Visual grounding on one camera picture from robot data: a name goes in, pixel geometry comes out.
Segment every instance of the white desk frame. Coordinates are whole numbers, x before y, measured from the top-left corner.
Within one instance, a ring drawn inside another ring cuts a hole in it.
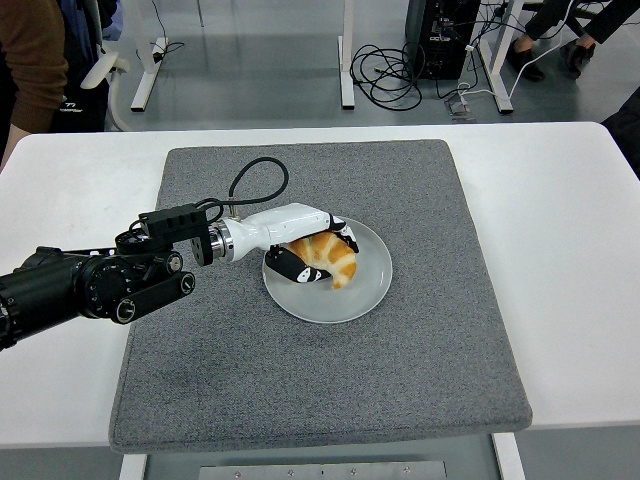
[[[140,6],[137,0],[125,0],[127,21],[131,23],[131,30],[134,32],[133,38],[138,51],[138,56],[144,67],[144,73],[142,79],[138,85],[133,101],[131,102],[132,112],[144,112],[151,96],[151,90],[156,82],[158,72],[162,66],[164,59],[163,52],[169,45],[169,39],[160,37],[156,40],[153,47],[149,43],[148,38],[144,35],[144,26],[142,24],[142,14],[140,13]]]
[[[340,62],[340,91],[342,108],[353,110],[356,106],[353,79],[351,78],[351,56],[353,55],[354,0],[344,2],[344,24],[342,36],[338,37],[338,59]]]
[[[517,19],[520,17],[520,13],[522,13],[524,2],[525,0],[511,0],[507,5],[503,17],[507,19],[506,25],[500,27],[495,52],[491,51],[491,47],[485,39],[480,40],[480,58],[482,58],[482,64],[487,74],[491,91],[495,93],[493,98],[496,101],[496,106],[502,114],[513,113],[511,99],[500,76],[500,70],[504,64],[513,37],[514,30],[512,27],[517,26]]]
[[[142,23],[142,14],[137,0],[125,0],[127,7],[127,21],[132,24],[134,32],[134,41],[138,56],[144,67],[142,79],[138,85],[138,90],[131,103],[131,111],[144,112],[153,90],[158,72],[162,65],[162,52],[169,44],[168,38],[160,37],[156,40],[153,48],[149,44],[149,40],[144,35],[144,26]],[[342,108],[345,110],[353,110],[355,108],[355,99],[353,91],[353,80],[351,79],[351,55],[353,49],[353,18],[355,10],[355,0],[345,0],[344,2],[344,20],[343,34],[338,37],[338,62],[340,74],[340,90]],[[200,17],[200,26],[204,27],[202,19],[202,10],[200,1],[197,2],[198,15]]]

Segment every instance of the robotic arm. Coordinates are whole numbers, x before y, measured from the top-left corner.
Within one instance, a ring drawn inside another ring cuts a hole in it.
[[[264,160],[254,160],[239,176]],[[288,179],[286,168],[280,166],[285,182],[277,194]],[[207,199],[141,214],[128,231],[116,237],[115,249],[63,252],[39,247],[20,268],[0,276],[0,350],[77,316],[127,324],[189,295],[195,277],[182,271],[183,258],[173,249],[175,242],[190,240],[200,266],[218,258],[235,262],[258,248],[267,252],[265,261],[270,268],[293,281],[309,267],[281,244],[332,230],[357,252],[345,222],[307,205],[293,203],[244,220],[221,217],[222,205],[256,201],[266,200]],[[206,210],[211,206],[221,212],[208,220]],[[314,278],[328,276],[321,273]]]

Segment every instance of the white plate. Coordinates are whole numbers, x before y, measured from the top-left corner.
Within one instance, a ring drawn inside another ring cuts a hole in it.
[[[358,242],[358,268],[353,280],[338,290],[331,277],[319,282],[295,283],[262,262],[262,278],[271,297],[284,310],[314,323],[342,323],[371,311],[391,285],[391,255],[384,242],[369,227],[340,216]]]

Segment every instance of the brown sleeve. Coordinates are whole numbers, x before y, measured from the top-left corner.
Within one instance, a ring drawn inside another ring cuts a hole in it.
[[[56,0],[0,0],[0,48],[18,86],[11,123],[29,133],[47,132],[67,81]]]

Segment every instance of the gray floor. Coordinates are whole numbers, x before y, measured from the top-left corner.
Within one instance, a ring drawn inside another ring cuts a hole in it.
[[[149,0],[140,0],[150,39],[162,29]],[[337,36],[342,30],[343,0],[202,0],[205,27],[196,1],[157,0],[171,41],[185,46],[165,58],[144,113],[129,111],[142,74],[130,31],[111,45],[132,63],[123,76],[119,112],[134,130],[294,128],[369,125],[449,124],[452,117],[438,99],[435,84],[421,81],[422,103],[409,112],[389,112],[370,104],[359,92],[356,108],[340,107]],[[408,0],[356,2],[354,46],[383,48],[403,44]],[[527,14],[521,18],[526,21]],[[631,21],[639,21],[636,14]],[[565,41],[573,37],[566,31]],[[541,42],[539,50],[557,39]],[[501,116],[486,93],[469,95],[467,118],[478,123],[596,121],[614,113],[640,85],[640,26],[622,27],[604,45],[578,81],[567,78],[557,52],[541,59],[547,79],[522,80],[512,115]],[[481,70],[474,90],[487,88]],[[510,89],[515,73],[503,78]],[[465,70],[461,81],[473,83]],[[440,91],[457,82],[440,82]],[[640,427],[527,431],[516,435],[528,480],[640,478]],[[147,478],[196,479],[200,465],[280,461],[444,460],[449,478],[497,479],[497,466],[486,436],[406,442],[378,447],[326,447],[234,454],[158,455],[150,459]],[[0,478],[118,478],[122,457],[107,448],[0,451]]]

